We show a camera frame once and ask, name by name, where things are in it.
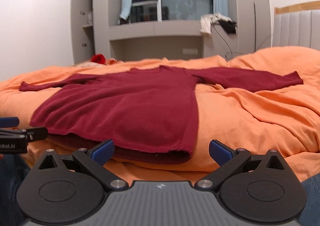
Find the dark red sweater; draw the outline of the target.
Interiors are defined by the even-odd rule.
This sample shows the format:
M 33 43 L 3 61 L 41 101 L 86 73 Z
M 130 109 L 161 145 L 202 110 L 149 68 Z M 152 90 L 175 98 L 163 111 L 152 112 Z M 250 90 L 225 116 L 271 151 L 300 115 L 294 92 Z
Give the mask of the dark red sweater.
M 199 127 L 198 84 L 255 93 L 302 83 L 297 72 L 281 76 L 237 68 L 160 66 L 105 75 L 73 74 L 38 86 L 23 82 L 20 91 L 58 89 L 30 119 L 32 127 L 45 127 L 50 134 L 111 139 L 117 147 L 145 153 L 192 155 Z

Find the blue jeans leg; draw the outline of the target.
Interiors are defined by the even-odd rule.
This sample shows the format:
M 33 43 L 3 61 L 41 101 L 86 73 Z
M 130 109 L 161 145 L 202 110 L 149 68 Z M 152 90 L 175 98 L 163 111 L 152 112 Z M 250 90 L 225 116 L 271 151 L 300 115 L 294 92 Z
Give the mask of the blue jeans leg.
M 29 171 L 20 155 L 1 157 L 1 225 L 20 225 L 24 221 L 16 193 Z

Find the orange bed duvet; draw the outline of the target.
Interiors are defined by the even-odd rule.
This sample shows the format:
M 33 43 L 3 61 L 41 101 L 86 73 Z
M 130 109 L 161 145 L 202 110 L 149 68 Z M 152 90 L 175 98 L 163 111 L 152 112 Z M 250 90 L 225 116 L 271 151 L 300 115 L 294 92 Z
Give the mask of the orange bed duvet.
M 276 149 L 285 158 L 299 180 L 319 173 L 319 51 L 307 47 L 271 47 L 230 61 L 220 56 L 198 60 L 146 59 L 122 62 L 99 68 L 47 67 L 20 74 L 1 82 L 1 116 L 15 116 L 20 127 L 29 128 L 30 119 L 45 100 L 58 92 L 49 88 L 23 92 L 23 82 L 43 85 L 59 82 L 73 74 L 105 75 L 131 69 L 154 69 L 160 66 L 185 69 L 237 68 L 268 71 L 277 75 L 297 72 L 301 85 L 255 93 L 220 85 L 198 84 L 195 88 L 199 127 L 192 155 L 181 152 L 145 153 L 117 147 L 105 167 L 124 180 L 197 181 L 218 165 L 209 156 L 209 143 L 217 139 L 236 149 L 264 154 Z M 26 159 L 33 163 L 48 148 L 69 154 L 101 141 L 75 134 L 50 134 L 42 142 L 31 143 Z

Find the open grey cabinet door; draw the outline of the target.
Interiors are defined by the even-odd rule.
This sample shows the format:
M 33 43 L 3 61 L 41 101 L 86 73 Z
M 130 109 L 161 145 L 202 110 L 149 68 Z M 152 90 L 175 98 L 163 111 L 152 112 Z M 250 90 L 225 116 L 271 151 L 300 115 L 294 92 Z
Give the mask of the open grey cabinet door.
M 75 64 L 94 56 L 92 0 L 71 0 L 71 40 Z

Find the bright red garment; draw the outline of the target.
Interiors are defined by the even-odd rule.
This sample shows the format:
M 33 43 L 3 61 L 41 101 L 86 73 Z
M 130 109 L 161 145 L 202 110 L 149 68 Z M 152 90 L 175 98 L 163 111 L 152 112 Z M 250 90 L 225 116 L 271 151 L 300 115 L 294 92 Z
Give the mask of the bright red garment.
M 95 54 L 90 61 L 93 63 L 105 64 L 106 58 L 103 54 Z

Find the pink patterned cloth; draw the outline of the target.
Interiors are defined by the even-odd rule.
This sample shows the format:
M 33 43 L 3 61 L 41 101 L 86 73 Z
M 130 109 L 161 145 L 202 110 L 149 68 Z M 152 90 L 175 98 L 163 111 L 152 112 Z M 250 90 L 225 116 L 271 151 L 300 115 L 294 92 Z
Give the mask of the pink patterned cloth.
M 78 63 L 75 65 L 77 68 L 99 68 L 107 65 L 115 65 L 117 63 L 122 63 L 122 61 L 115 60 L 113 58 L 106 59 L 104 61 L 85 61 L 83 63 Z

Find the black cloth on sill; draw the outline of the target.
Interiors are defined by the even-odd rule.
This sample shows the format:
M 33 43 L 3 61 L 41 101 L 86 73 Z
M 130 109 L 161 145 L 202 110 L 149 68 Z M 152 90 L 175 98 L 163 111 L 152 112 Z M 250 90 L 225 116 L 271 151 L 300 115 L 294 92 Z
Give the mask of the black cloth on sill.
M 227 34 L 236 34 L 237 23 L 232 20 L 218 20 L 219 25 Z

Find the grey padded headboard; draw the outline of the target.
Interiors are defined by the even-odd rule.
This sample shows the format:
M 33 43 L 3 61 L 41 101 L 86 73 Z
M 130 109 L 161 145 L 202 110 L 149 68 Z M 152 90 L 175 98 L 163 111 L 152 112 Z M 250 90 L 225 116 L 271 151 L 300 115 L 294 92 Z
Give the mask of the grey padded headboard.
M 319 50 L 319 21 L 319 1 L 276 7 L 272 45 Z

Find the white cloth on sill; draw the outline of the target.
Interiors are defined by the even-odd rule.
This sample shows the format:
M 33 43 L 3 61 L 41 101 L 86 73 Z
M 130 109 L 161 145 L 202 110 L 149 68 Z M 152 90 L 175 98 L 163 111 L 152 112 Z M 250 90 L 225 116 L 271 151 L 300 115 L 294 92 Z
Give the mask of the white cloth on sill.
M 200 17 L 200 33 L 211 35 L 211 25 L 223 19 L 220 13 L 204 14 Z

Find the grey built-in wardrobe unit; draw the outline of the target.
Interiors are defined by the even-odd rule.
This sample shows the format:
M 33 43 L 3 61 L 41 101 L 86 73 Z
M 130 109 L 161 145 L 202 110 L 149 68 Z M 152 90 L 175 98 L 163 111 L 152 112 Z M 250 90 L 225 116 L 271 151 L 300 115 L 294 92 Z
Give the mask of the grey built-in wardrobe unit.
M 132 0 L 127 20 L 119 17 L 121 0 L 92 0 L 95 54 L 122 61 L 170 60 L 219 55 L 231 59 L 271 44 L 270 0 L 228 0 L 236 34 L 218 22 L 211 35 L 200 33 L 200 17 L 213 12 L 213 0 Z M 182 53 L 197 48 L 198 55 Z

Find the white wall socket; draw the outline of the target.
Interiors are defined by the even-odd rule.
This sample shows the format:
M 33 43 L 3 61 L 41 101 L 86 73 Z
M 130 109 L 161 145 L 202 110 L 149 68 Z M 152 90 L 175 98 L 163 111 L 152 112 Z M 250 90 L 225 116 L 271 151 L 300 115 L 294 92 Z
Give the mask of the white wall socket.
M 198 55 L 199 51 L 197 48 L 183 48 L 182 53 L 187 55 Z

